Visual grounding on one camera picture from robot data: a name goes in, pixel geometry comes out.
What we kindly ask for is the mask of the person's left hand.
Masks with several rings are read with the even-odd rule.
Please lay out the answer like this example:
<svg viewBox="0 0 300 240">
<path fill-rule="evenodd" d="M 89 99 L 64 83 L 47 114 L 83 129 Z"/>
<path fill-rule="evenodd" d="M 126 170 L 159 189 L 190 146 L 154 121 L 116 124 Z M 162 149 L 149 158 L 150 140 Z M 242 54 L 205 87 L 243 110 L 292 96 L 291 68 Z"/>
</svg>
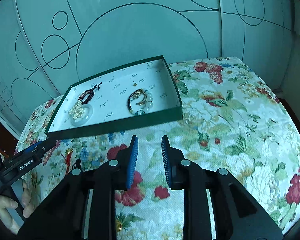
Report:
<svg viewBox="0 0 300 240">
<path fill-rule="evenodd" d="M 22 182 L 22 187 L 23 187 L 22 201 L 21 201 L 21 203 L 24 205 L 23 217 L 29 218 L 30 215 L 34 212 L 35 206 L 33 201 L 31 200 L 31 192 L 28 189 L 28 184 L 25 182 L 24 179 L 20 179 L 19 181 Z M 8 209 L 15 210 L 17 207 L 18 207 L 18 203 L 13 199 L 6 196 L 0 196 L 0 220 L 5 225 L 5 227 L 9 229 L 9 231 L 12 232 L 14 235 L 17 235 L 21 227 L 10 215 Z"/>
</svg>

